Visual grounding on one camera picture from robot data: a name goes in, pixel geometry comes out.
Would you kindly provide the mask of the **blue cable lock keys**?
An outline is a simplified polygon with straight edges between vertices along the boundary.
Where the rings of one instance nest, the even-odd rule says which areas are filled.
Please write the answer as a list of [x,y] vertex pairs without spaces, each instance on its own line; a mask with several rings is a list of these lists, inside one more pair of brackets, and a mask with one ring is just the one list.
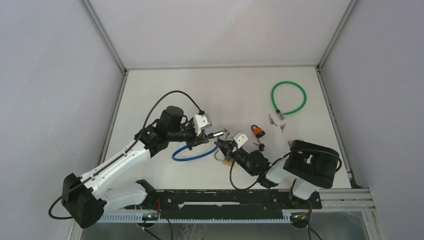
[[231,134],[229,128],[225,128],[222,132],[225,139],[227,139],[229,135]]

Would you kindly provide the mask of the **large brass padlock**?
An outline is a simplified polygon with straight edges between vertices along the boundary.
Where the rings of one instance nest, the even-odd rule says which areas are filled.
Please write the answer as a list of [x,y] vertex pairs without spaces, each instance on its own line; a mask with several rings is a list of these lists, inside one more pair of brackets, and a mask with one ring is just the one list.
[[222,163],[226,166],[231,166],[233,164],[233,160],[232,159],[228,159],[221,150],[218,150],[214,153],[214,159],[219,162]]

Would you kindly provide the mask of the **orange black key fob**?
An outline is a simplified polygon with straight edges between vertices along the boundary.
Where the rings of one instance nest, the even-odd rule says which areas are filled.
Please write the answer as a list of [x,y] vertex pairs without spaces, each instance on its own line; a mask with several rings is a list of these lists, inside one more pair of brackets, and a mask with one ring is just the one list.
[[260,139],[262,138],[266,133],[264,130],[262,130],[262,128],[258,127],[257,125],[253,124],[251,127],[251,131],[253,133],[253,135],[257,138]]

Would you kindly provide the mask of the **green cable lock keys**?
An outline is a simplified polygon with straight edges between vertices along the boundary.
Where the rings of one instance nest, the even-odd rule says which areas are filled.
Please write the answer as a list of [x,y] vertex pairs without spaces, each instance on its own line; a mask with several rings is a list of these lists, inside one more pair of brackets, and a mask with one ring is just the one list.
[[279,126],[277,123],[275,123],[274,119],[272,118],[272,116],[269,114],[268,115],[268,121],[270,124],[274,125],[274,126]]

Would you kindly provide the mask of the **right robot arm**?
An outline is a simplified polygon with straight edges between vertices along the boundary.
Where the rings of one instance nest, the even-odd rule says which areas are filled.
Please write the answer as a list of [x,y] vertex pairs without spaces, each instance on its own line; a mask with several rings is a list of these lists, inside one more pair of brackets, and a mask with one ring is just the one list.
[[270,189],[284,179],[294,177],[289,203],[302,208],[319,188],[330,189],[342,168],[340,155],[333,149],[302,140],[291,142],[289,152],[270,162],[260,150],[247,152],[235,141],[218,140],[214,144],[224,157],[237,163],[256,182]]

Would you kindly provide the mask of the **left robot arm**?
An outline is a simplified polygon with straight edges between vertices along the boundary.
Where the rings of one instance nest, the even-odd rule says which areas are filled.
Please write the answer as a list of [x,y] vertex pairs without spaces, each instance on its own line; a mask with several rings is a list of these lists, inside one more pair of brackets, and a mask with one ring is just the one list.
[[153,207],[157,196],[139,182],[125,188],[111,185],[137,165],[152,159],[166,149],[170,142],[185,142],[190,146],[206,140],[205,129],[212,125],[208,114],[200,111],[182,122],[184,111],[168,106],[160,117],[143,127],[120,152],[94,169],[81,174],[69,174],[63,180],[62,206],[70,218],[82,228],[94,225],[105,212],[131,205],[145,209]]

